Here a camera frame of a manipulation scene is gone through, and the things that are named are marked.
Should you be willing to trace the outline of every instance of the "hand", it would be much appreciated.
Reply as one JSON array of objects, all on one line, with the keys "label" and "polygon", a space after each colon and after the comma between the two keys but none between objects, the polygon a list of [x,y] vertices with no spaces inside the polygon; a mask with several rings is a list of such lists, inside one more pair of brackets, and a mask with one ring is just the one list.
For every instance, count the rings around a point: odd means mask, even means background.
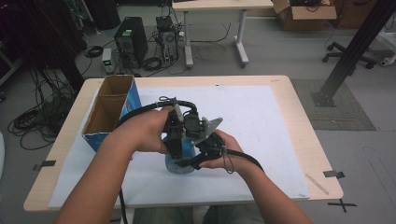
[{"label": "hand", "polygon": [[161,139],[163,126],[168,119],[172,106],[162,110],[150,110],[126,120],[111,135],[116,135],[121,144],[126,144],[134,151],[160,152],[167,154],[165,144]]},{"label": "hand", "polygon": [[[231,136],[221,130],[215,130],[214,133],[216,133],[223,140],[224,145],[228,149],[244,152],[233,136]],[[247,165],[253,164],[250,161],[248,161],[247,159],[244,159],[242,157],[228,155],[230,157],[230,158],[228,158],[227,155],[224,155],[224,156],[225,156],[225,158],[221,157],[221,158],[218,158],[213,161],[204,161],[199,166],[205,167],[205,168],[210,168],[210,169],[224,168],[228,171],[236,171],[239,173],[242,170],[244,170]]]}]

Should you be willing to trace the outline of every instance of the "white paper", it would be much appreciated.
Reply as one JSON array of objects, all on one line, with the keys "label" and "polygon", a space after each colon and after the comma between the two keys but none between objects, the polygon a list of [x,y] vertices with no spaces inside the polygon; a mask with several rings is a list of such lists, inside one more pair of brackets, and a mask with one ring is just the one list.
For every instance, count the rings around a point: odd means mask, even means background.
[{"label": "white paper", "polygon": [[[223,118],[219,129],[233,135],[245,153],[292,199],[309,198],[309,190],[269,86],[210,86],[138,88],[142,105],[160,96],[194,103],[200,118]],[[61,207],[94,156],[81,137],[83,120],[67,155],[49,207]],[[166,170],[164,155],[135,153],[122,184],[125,203],[131,206],[252,201],[243,179],[223,169],[201,169],[188,175]]]}]

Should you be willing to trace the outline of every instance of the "desk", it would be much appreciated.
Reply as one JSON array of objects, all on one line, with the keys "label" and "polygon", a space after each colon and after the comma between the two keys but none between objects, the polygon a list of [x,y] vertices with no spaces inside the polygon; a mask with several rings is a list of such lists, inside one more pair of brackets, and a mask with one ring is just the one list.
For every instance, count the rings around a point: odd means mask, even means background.
[{"label": "desk", "polygon": [[[43,167],[23,207],[27,211],[49,211],[49,201],[56,187],[64,159],[73,145],[78,128],[90,106],[94,93],[102,84],[101,78],[85,81],[61,132],[47,157],[54,166]],[[285,76],[235,77],[138,77],[138,87],[193,87],[208,85],[268,85],[273,89],[279,110],[293,143],[297,158],[311,193],[310,200],[340,199],[343,191],[336,177],[325,177],[332,170],[323,148],[306,116],[290,80]]]},{"label": "desk", "polygon": [[238,35],[235,37],[235,43],[238,49],[239,56],[241,57],[242,66],[248,64],[248,56],[245,52],[245,48],[242,44],[242,35],[244,33],[245,18],[247,15],[247,9],[250,8],[266,8],[272,7],[273,3],[271,0],[195,0],[189,2],[173,3],[173,9],[175,11],[183,11],[184,15],[184,32],[185,32],[185,54],[186,54],[186,65],[188,68],[193,66],[191,42],[189,33],[189,12],[190,11],[214,11],[219,17],[223,16],[223,13],[219,13],[219,10],[241,10],[239,17],[239,29]]}]

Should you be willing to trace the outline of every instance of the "office chair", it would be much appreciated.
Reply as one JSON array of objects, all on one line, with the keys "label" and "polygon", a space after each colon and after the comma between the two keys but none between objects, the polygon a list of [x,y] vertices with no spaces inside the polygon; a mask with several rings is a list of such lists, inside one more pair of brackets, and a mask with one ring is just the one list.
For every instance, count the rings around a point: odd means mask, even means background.
[{"label": "office chair", "polygon": [[[323,61],[324,63],[326,63],[327,61],[329,61],[329,58],[332,58],[332,57],[341,57],[341,56],[343,56],[344,51],[346,50],[345,47],[341,46],[340,44],[338,44],[338,43],[336,43],[336,42],[332,42],[332,43],[327,47],[327,50],[333,50],[334,48],[340,50],[341,52],[331,52],[331,53],[327,53],[326,56],[324,56],[324,58],[322,59],[322,61]],[[372,69],[372,68],[374,68],[374,65],[377,64],[377,61],[376,61],[376,60],[367,58],[367,57],[365,57],[365,56],[361,56],[361,57],[359,58],[359,60],[361,60],[362,62],[367,63],[367,64],[365,65],[365,68],[367,68],[367,69]],[[356,69],[356,66],[353,68],[353,70],[351,71],[351,74],[350,74],[350,75],[352,75],[352,73],[353,73],[353,71],[354,71],[355,69]]]}]

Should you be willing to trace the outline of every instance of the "person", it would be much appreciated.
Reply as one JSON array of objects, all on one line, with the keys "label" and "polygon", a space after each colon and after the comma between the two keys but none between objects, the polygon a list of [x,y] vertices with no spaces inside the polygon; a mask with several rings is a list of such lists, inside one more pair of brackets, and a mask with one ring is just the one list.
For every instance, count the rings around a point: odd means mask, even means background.
[{"label": "person", "polygon": [[[173,107],[168,106],[134,116],[109,134],[67,197],[55,223],[108,223],[134,152],[168,152],[161,134],[172,110]],[[235,138],[220,130],[215,132],[227,148],[243,151]],[[224,164],[222,158],[202,162],[200,166],[234,169],[247,183],[265,223],[312,223],[259,167],[241,157],[230,157],[233,168],[227,160]]]}]

